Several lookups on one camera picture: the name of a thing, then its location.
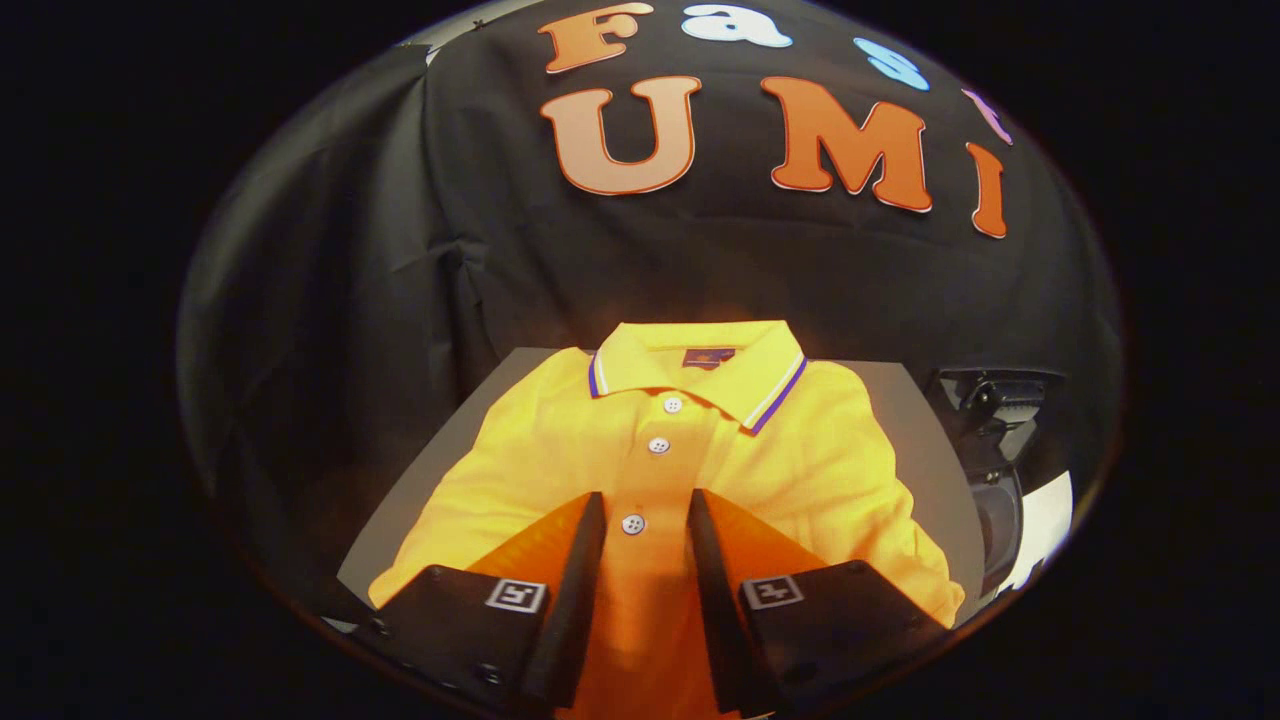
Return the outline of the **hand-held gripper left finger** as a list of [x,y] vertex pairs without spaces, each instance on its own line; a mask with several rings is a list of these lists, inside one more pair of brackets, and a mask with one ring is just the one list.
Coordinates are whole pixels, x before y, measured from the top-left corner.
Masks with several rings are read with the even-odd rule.
[[471,568],[425,568],[355,641],[476,714],[567,708],[586,660],[605,536],[603,496],[582,495]]

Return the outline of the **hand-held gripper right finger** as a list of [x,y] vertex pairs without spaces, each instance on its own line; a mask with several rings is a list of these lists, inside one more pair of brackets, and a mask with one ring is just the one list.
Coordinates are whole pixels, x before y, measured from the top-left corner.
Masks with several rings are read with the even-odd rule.
[[815,716],[919,662],[948,628],[869,562],[827,562],[707,489],[687,511],[717,708]]

